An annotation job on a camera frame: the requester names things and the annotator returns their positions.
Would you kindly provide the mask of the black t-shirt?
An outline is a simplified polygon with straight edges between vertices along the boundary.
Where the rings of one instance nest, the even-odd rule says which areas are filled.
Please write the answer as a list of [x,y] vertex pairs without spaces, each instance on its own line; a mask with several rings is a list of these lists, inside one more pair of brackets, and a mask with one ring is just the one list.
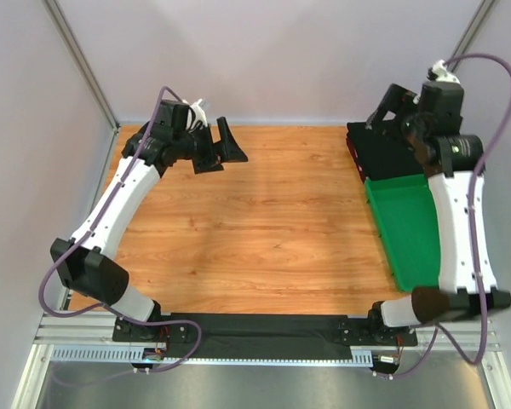
[[422,174],[414,154],[399,142],[367,130],[363,122],[347,123],[347,135],[359,156],[366,179],[387,180]]

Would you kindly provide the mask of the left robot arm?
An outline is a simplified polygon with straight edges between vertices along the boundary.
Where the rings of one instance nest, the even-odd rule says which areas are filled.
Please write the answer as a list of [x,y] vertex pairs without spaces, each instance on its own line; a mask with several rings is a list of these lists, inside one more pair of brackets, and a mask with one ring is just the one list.
[[118,247],[144,198],[176,162],[191,162],[196,174],[247,162],[226,118],[216,124],[217,141],[198,102],[160,101],[150,121],[126,141],[117,170],[87,219],[69,239],[52,244],[52,269],[65,288],[135,323],[152,320],[157,305],[130,284],[129,273],[115,261]]

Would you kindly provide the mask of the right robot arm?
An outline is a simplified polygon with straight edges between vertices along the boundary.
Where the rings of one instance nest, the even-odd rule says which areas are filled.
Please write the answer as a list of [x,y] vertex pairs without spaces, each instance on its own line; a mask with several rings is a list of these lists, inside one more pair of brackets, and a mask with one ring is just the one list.
[[486,249],[482,193],[485,149],[464,135],[464,89],[427,81],[420,94],[391,84],[365,126],[409,145],[422,166],[436,209],[439,281],[417,286],[409,296],[376,303],[386,327],[471,320],[511,308],[511,293],[499,289]]

